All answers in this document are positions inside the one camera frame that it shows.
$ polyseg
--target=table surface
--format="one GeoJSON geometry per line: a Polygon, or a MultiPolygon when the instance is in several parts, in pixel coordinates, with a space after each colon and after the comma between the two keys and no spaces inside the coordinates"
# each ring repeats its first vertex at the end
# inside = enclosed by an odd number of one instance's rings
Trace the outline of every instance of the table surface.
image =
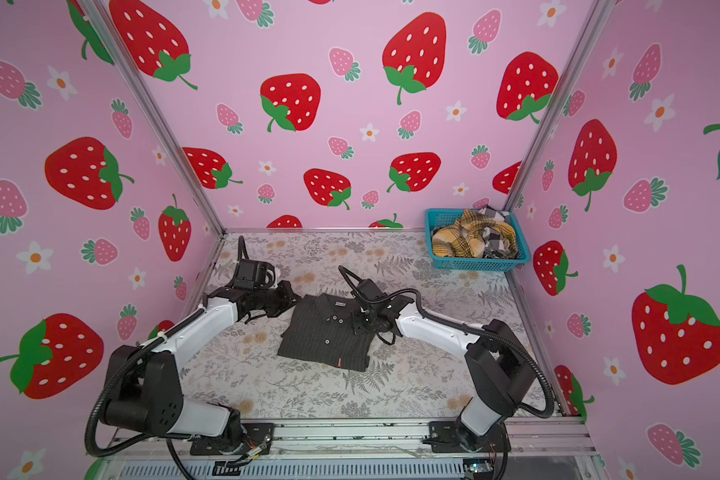
{"type": "MultiPolygon", "coordinates": [[[[206,291],[228,283],[238,234],[228,234],[206,291]]],[[[250,258],[278,269],[299,295],[349,296],[336,268],[344,265],[390,293],[422,292],[424,307],[467,322],[506,322],[530,350],[525,327],[501,273],[437,270],[424,232],[246,233],[250,258]]],[[[280,357],[280,335],[292,309],[278,318],[235,324],[209,342],[180,372],[185,395],[238,408],[243,418],[410,418],[456,416],[475,395],[464,358],[420,340],[371,344],[365,372],[280,357]]],[[[535,382],[525,401],[544,408],[535,382]]],[[[518,410],[517,415],[526,415],[518,410]]]]}

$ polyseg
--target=laundry basket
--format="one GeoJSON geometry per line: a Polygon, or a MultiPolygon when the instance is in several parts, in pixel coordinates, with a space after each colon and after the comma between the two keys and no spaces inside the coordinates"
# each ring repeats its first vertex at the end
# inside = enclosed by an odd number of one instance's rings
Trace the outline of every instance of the laundry basket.
{"type": "Polygon", "coordinates": [[[525,243],[523,231],[520,229],[518,219],[514,215],[509,214],[507,223],[514,228],[518,236],[518,246],[520,254],[516,260],[501,260],[498,258],[461,258],[454,256],[435,256],[432,253],[432,231],[441,226],[452,225],[456,219],[461,218],[464,210],[458,208],[431,208],[426,212],[424,226],[427,233],[427,248],[429,255],[432,257],[434,268],[443,270],[482,270],[489,272],[508,272],[517,265],[523,265],[530,261],[530,252],[528,244],[525,243]]]}

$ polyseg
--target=white flower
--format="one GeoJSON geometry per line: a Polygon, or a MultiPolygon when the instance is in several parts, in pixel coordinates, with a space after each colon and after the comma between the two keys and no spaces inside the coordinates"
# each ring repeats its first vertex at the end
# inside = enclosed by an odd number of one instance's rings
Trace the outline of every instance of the white flower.
{"type": "Polygon", "coordinates": [[[272,172],[277,172],[277,168],[272,166],[272,162],[259,162],[259,171],[267,174],[267,177],[272,175],[272,172]]]}
{"type": "Polygon", "coordinates": [[[467,193],[467,190],[469,190],[469,187],[465,187],[464,182],[461,182],[454,187],[454,195],[461,195],[461,197],[463,197],[464,194],[467,193]]]}
{"type": "Polygon", "coordinates": [[[445,120],[461,121],[461,115],[467,113],[467,108],[461,106],[461,100],[457,101],[452,107],[446,107],[445,110],[448,112],[445,120]]]}
{"type": "Polygon", "coordinates": [[[67,101],[70,99],[70,95],[76,95],[77,89],[70,83],[70,75],[67,72],[56,72],[56,69],[48,65],[48,86],[58,90],[61,97],[67,101]]]}
{"type": "Polygon", "coordinates": [[[565,5],[560,5],[560,0],[552,0],[552,2],[549,3],[542,3],[541,16],[539,17],[539,21],[536,25],[541,26],[546,23],[550,27],[553,27],[557,21],[557,15],[565,12],[565,9],[565,5]]]}
{"type": "Polygon", "coordinates": [[[626,258],[623,255],[619,255],[619,246],[614,245],[614,248],[608,250],[603,249],[603,255],[605,255],[605,261],[603,262],[603,268],[610,267],[615,274],[619,272],[619,264],[623,264],[626,258]]]}
{"type": "Polygon", "coordinates": [[[376,141],[376,135],[378,135],[378,130],[373,127],[373,124],[368,124],[367,127],[360,129],[360,133],[362,134],[363,141],[376,141]]]}
{"type": "Polygon", "coordinates": [[[155,156],[155,163],[158,165],[163,165],[163,167],[166,166],[166,155],[163,152],[163,149],[158,147],[154,150],[152,150],[152,155],[155,156]]]}
{"type": "Polygon", "coordinates": [[[38,245],[38,242],[33,240],[32,243],[29,244],[29,251],[16,254],[16,258],[22,262],[27,262],[27,274],[29,275],[38,268],[42,270],[50,270],[50,262],[48,259],[53,254],[53,250],[42,250],[40,245],[38,245]]]}
{"type": "Polygon", "coordinates": [[[544,324],[544,331],[547,333],[547,335],[550,336],[550,338],[552,338],[552,335],[555,333],[556,330],[552,326],[552,322],[546,322],[544,324]]]}
{"type": "Polygon", "coordinates": [[[624,370],[619,368],[619,359],[611,360],[604,356],[603,360],[605,360],[605,370],[603,370],[603,375],[609,376],[611,380],[614,380],[614,385],[619,385],[619,379],[626,378],[624,370]]]}
{"type": "Polygon", "coordinates": [[[132,275],[128,275],[128,280],[134,283],[134,290],[139,288],[140,286],[146,286],[144,283],[144,279],[146,278],[146,272],[142,272],[139,270],[139,267],[137,266],[134,268],[134,273],[132,275]]]}
{"type": "Polygon", "coordinates": [[[663,1],[664,0],[648,0],[648,3],[646,4],[646,10],[653,7],[653,11],[658,12],[659,8],[661,8],[661,4],[663,1]]]}
{"type": "Polygon", "coordinates": [[[665,98],[664,101],[661,101],[658,98],[655,99],[650,105],[652,111],[648,114],[643,123],[653,124],[653,131],[659,131],[665,120],[675,117],[675,111],[670,108],[674,99],[675,94],[671,94],[669,97],[665,98]]]}
{"type": "Polygon", "coordinates": [[[613,77],[616,74],[616,66],[619,62],[621,62],[621,58],[623,56],[623,53],[619,53],[618,50],[614,48],[614,51],[610,53],[610,56],[603,61],[603,66],[605,67],[603,78],[608,76],[613,77]]]}
{"type": "Polygon", "coordinates": [[[24,452],[21,454],[21,464],[10,471],[8,478],[13,480],[27,480],[30,475],[35,475],[43,471],[43,464],[40,460],[45,455],[45,448],[38,453],[24,452]]]}
{"type": "Polygon", "coordinates": [[[230,4],[230,0],[202,0],[202,2],[208,5],[208,16],[216,18],[218,15],[227,20],[226,6],[230,4]]]}
{"type": "Polygon", "coordinates": [[[621,457],[619,457],[619,465],[621,466],[619,469],[619,476],[624,480],[640,480],[635,474],[635,464],[626,463],[621,459],[621,457]]]}

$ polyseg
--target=strawberry wallpaper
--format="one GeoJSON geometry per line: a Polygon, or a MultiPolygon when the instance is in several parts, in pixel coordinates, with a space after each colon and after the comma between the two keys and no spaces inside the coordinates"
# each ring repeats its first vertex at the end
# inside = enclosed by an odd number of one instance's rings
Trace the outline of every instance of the strawberry wallpaper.
{"type": "Polygon", "coordinates": [[[720,478],[720,2],[618,2],[515,213],[610,478],[720,478]]]}
{"type": "Polygon", "coordinates": [[[591,1],[108,5],[228,227],[367,227],[504,206],[591,1]]]}
{"type": "Polygon", "coordinates": [[[77,2],[0,2],[0,478],[85,476],[109,354],[180,317],[205,227],[77,2]]]}

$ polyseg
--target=teal basket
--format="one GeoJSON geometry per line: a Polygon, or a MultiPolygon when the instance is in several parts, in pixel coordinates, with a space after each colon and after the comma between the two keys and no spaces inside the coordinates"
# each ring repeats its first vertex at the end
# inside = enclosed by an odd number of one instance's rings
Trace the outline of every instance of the teal basket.
{"type": "Polygon", "coordinates": [[[461,218],[464,210],[458,208],[431,208],[426,212],[424,226],[427,231],[427,249],[432,257],[434,268],[443,270],[482,270],[487,272],[509,272],[517,265],[527,264],[530,261],[528,244],[525,243],[525,236],[520,229],[518,219],[509,214],[507,223],[514,228],[518,235],[520,255],[516,260],[500,260],[496,258],[461,258],[453,256],[435,256],[432,253],[432,231],[441,226],[452,225],[456,219],[461,218]]]}

